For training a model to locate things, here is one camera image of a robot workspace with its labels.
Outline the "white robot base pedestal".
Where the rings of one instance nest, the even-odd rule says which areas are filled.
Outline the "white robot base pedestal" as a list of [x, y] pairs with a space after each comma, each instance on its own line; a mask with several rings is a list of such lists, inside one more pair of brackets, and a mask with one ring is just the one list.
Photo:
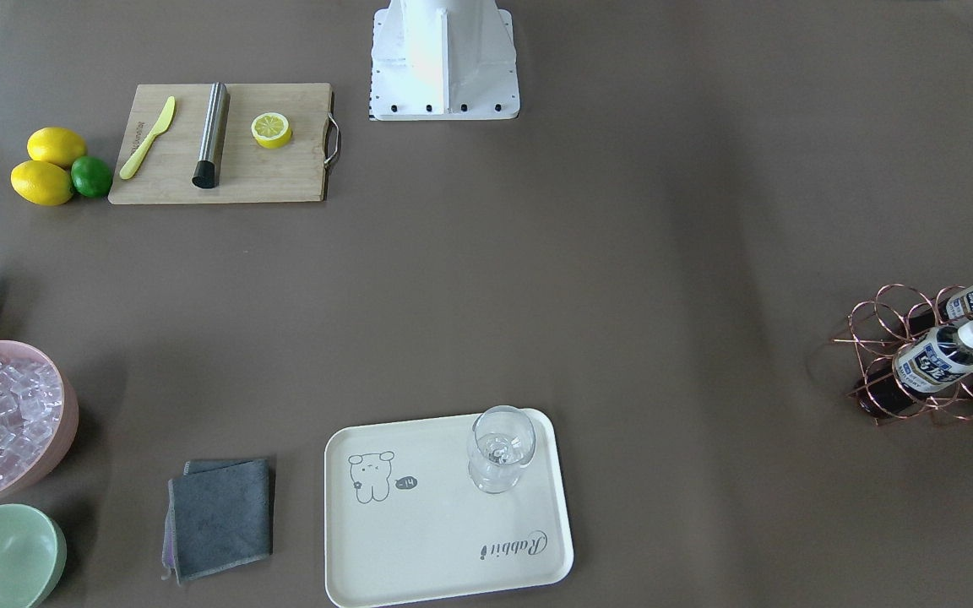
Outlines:
[[491, 121], [521, 111], [513, 16], [494, 1], [391, 1], [373, 15], [373, 121]]

